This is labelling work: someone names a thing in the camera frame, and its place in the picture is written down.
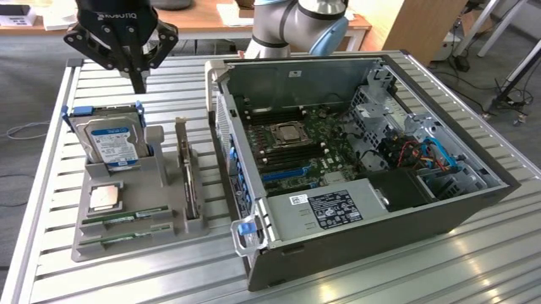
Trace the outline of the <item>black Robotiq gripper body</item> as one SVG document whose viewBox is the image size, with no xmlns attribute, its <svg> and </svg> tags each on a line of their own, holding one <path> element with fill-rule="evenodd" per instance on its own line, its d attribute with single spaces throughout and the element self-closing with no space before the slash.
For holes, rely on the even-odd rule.
<svg viewBox="0 0 541 304">
<path fill-rule="evenodd" d="M 118 35 L 134 69 L 138 69 L 139 48 L 149 42 L 157 29 L 158 13 L 149 1 L 78 1 L 78 23 L 95 38 L 103 25 Z"/>
</svg>

